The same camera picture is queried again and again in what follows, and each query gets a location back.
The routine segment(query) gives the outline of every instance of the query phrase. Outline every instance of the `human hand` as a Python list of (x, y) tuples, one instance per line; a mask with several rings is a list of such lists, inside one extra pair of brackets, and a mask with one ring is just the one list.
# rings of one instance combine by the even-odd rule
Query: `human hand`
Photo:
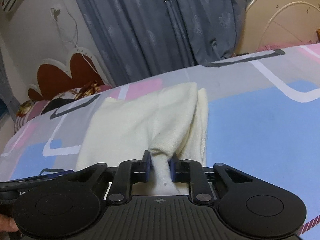
[(14, 222), (13, 218), (9, 218), (5, 215), (0, 214), (0, 232), (16, 232), (18, 227)]

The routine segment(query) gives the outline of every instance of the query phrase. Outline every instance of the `white cable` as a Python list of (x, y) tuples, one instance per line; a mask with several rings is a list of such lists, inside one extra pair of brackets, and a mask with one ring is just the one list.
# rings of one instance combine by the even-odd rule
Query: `white cable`
[(52, 14), (52, 11), (51, 11), (51, 9), (50, 9), (50, 14), (51, 14), (51, 16), (52, 16), (52, 19), (55, 21), (55, 23), (56, 23), (56, 25), (57, 25), (57, 27), (58, 27), (59, 39), (60, 39), (62, 42), (73, 42), (73, 44), (74, 44), (74, 45), (76, 46), (76, 48), (78, 49), (78, 53), (81, 54), (81, 56), (83, 57), (83, 59), (89, 64), (89, 66), (92, 68), (92, 70), (100, 76), (100, 78), (103, 80), (103, 82), (104, 82), (105, 84), (111, 86), (110, 83), (109, 83), (107, 80), (105, 80), (105, 79), (98, 73), (97, 70), (95, 70), (95, 68), (90, 64), (90, 62), (89, 62), (89, 61), (84, 57), (84, 55), (81, 53), (81, 50), (79, 49), (79, 47), (78, 47), (78, 45), (77, 45), (77, 43), (78, 43), (78, 38), (79, 38), (77, 21), (76, 21), (76, 19), (70, 14), (70, 12), (68, 11), (67, 6), (66, 6), (66, 5), (64, 5), (64, 6), (65, 6), (65, 8), (66, 8), (66, 10), (67, 10), (67, 13), (70, 15), (70, 17), (71, 17), (71, 18), (73, 19), (73, 21), (75, 22), (76, 29), (75, 29), (75, 34), (73, 35), (73, 38), (72, 38), (72, 39), (69, 39), (68, 41), (63, 41), (62, 38), (61, 38), (61, 36), (60, 36), (60, 31), (59, 31), (59, 29), (61, 29), (61, 30), (63, 30), (63, 31), (65, 32), (65, 36), (66, 36), (66, 37), (68, 37), (67, 31), (60, 26), (60, 24), (58, 23), (58, 21), (54, 18), (53, 14)]

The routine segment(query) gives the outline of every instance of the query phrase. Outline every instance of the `metal screw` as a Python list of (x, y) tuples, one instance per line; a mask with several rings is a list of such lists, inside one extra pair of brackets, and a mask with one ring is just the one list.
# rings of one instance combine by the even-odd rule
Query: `metal screw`
[(206, 201), (211, 200), (212, 197), (209, 194), (202, 193), (202, 194), (197, 195), (196, 199), (199, 200), (199, 201), (206, 202)]
[(111, 201), (118, 202), (118, 201), (123, 200), (123, 199), (124, 199), (124, 196), (121, 195), (121, 194), (111, 194), (111, 195), (109, 196), (109, 199), (110, 199)]

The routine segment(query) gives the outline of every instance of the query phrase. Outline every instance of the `curtain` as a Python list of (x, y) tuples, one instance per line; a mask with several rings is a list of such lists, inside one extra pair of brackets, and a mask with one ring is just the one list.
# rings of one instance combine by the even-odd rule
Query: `curtain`
[(8, 108), (9, 114), (14, 121), (16, 121), (16, 113), (19, 110), (20, 103), (14, 97), (11, 86), (9, 84), (7, 75), (5, 73), (2, 54), (0, 51), (0, 99), (5, 103)]
[(248, 0), (76, 0), (116, 85), (229, 57)]

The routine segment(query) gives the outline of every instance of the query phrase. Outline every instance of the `brown headboard panel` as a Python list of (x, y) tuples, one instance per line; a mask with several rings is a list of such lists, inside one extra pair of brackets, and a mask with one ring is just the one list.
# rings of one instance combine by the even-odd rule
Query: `brown headboard panel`
[(66, 65), (54, 59), (45, 59), (37, 71), (37, 85), (30, 85), (29, 98), (32, 100), (51, 100), (58, 93), (69, 89), (81, 88), (90, 81), (104, 85), (100, 75), (104, 74), (97, 59), (84, 48), (72, 50), (67, 57)]

